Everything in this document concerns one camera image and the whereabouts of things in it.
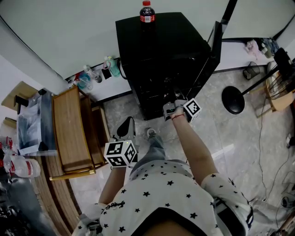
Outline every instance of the wooden chair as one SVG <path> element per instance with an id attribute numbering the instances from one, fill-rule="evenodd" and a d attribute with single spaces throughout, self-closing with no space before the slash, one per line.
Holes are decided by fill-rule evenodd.
<path id="1" fill-rule="evenodd" d="M 275 74 L 275 76 L 276 76 L 276 79 L 278 79 L 280 75 L 277 72 Z M 266 96 L 271 97 L 269 79 L 266 80 L 265 86 L 260 87 L 255 90 L 252 90 L 249 92 L 249 94 L 253 94 L 253 93 L 261 91 L 263 89 L 265 90 Z M 264 111 L 263 113 L 261 113 L 260 115 L 258 115 L 258 116 L 256 115 L 257 118 L 260 118 L 261 116 L 267 114 L 268 112 L 276 112 L 276 111 L 280 112 L 280 111 L 284 110 L 286 107 L 288 107 L 293 102 L 294 99 L 293 99 L 293 93 L 289 92 L 288 94 L 286 94 L 282 97 L 279 97 L 277 99 L 269 98 L 268 100 L 269 100 L 271 107 L 269 109 L 267 109 L 266 111 Z"/>
<path id="2" fill-rule="evenodd" d="M 106 164 L 103 153 L 109 132 L 104 111 L 101 107 L 91 109 L 90 98 L 78 87 L 53 97 L 53 127 L 64 174 L 50 180 L 95 174 Z"/>

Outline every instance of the bottle label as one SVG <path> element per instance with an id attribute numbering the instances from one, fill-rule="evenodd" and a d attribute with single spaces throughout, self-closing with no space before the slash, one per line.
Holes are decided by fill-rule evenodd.
<path id="1" fill-rule="evenodd" d="M 140 16 L 140 21 L 145 22 L 145 23 L 150 23 L 155 21 L 155 15 L 152 16 Z"/>
<path id="2" fill-rule="evenodd" d="M 26 163 L 27 163 L 27 166 L 28 166 L 28 175 L 31 176 L 33 174 L 32 164 L 29 161 L 26 161 Z"/>

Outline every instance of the jeans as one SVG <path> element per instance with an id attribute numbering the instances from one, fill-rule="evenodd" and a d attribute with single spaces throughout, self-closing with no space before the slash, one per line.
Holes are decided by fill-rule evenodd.
<path id="1" fill-rule="evenodd" d="M 166 160 L 166 155 L 165 155 L 165 151 L 163 148 L 163 141 L 162 141 L 161 137 L 157 134 L 152 134 L 149 137 L 148 141 L 150 143 L 150 147 L 149 147 L 147 154 L 135 164 L 135 166 L 133 167 L 133 170 L 131 171 L 130 174 L 132 174 L 136 169 L 141 167 L 143 164 L 146 164 L 150 161 Z M 182 164 L 187 165 L 182 160 L 176 159 L 176 160 L 169 160 L 169 161 L 174 161 L 174 162 L 178 162 L 178 163 L 182 163 Z"/>

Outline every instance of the chair leg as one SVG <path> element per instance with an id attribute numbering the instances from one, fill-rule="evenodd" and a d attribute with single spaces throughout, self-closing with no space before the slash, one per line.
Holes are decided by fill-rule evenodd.
<path id="1" fill-rule="evenodd" d="M 71 179 L 71 178 L 77 178 L 77 177 L 83 177 L 83 176 L 87 176 L 87 175 L 92 175 L 95 174 L 96 171 L 95 170 L 89 170 L 89 171 L 83 171 L 80 173 L 72 173 L 72 174 L 64 174 L 61 176 L 54 176 L 54 177 L 50 177 L 49 180 L 50 181 L 54 181 L 54 180 L 63 180 L 63 179 Z"/>
<path id="2" fill-rule="evenodd" d="M 265 112 L 263 112 L 262 114 L 260 114 L 259 116 L 256 116 L 257 119 L 262 117 L 264 114 L 267 114 L 268 112 L 272 111 L 272 108 L 267 109 Z"/>

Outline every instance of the white container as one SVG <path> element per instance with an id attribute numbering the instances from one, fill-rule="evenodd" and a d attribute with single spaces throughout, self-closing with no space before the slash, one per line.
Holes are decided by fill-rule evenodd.
<path id="1" fill-rule="evenodd" d="M 4 159 L 0 160 L 0 167 L 4 167 L 8 173 L 23 178 L 37 177 L 41 172 L 36 160 L 26 159 L 23 156 L 5 155 Z"/>

